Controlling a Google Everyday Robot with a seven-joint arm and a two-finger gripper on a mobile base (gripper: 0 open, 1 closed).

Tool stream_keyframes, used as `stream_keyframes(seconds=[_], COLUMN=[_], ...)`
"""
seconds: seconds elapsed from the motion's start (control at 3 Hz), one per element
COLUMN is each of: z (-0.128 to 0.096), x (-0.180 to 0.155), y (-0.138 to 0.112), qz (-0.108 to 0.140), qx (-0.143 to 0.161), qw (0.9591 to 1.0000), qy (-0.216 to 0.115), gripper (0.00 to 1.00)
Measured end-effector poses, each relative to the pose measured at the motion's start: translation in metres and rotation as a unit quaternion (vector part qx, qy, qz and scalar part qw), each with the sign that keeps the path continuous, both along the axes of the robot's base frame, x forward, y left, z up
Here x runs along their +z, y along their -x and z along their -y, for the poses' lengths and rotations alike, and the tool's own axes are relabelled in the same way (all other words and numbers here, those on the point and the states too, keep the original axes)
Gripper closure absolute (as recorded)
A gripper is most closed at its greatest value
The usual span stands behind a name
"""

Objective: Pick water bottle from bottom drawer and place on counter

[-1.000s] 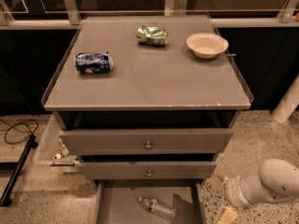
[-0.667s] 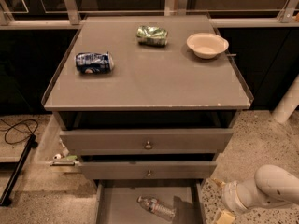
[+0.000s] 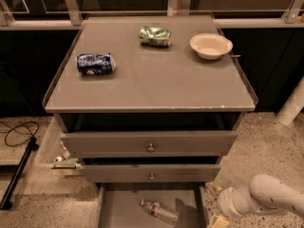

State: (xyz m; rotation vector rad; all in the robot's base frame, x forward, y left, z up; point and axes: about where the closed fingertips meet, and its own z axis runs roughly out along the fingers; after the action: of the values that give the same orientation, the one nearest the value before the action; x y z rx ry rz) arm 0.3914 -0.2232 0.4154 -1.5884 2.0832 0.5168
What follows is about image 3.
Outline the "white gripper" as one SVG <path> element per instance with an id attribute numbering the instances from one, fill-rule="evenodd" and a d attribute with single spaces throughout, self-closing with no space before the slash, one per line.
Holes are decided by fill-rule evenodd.
<path id="1" fill-rule="evenodd" d="M 237 210 L 233 203 L 233 188 L 229 187 L 223 189 L 218 185 L 212 182 L 206 182 L 206 187 L 211 190 L 211 192 L 218 196 L 217 204 L 219 211 L 223 214 L 216 215 L 214 214 L 210 218 L 210 222 L 208 224 L 208 228 L 228 228 L 229 220 L 228 219 L 241 219 L 242 215 Z"/>

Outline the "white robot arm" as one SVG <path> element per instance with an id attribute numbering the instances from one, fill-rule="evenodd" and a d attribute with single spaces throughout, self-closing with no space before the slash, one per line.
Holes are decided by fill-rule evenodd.
<path id="1" fill-rule="evenodd" d="M 248 215 L 278 216 L 291 212 L 304 218 L 304 194 L 283 181 L 266 174 L 253 176 L 247 185 L 221 189 L 208 182 L 217 197 L 219 214 L 214 214 L 207 228 L 228 228 L 232 220 Z"/>

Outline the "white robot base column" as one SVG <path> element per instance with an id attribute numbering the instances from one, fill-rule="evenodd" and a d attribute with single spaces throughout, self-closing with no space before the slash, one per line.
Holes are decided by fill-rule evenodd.
<path id="1" fill-rule="evenodd" d="M 290 125 L 304 107 L 304 76 L 276 117 L 284 125 Z"/>

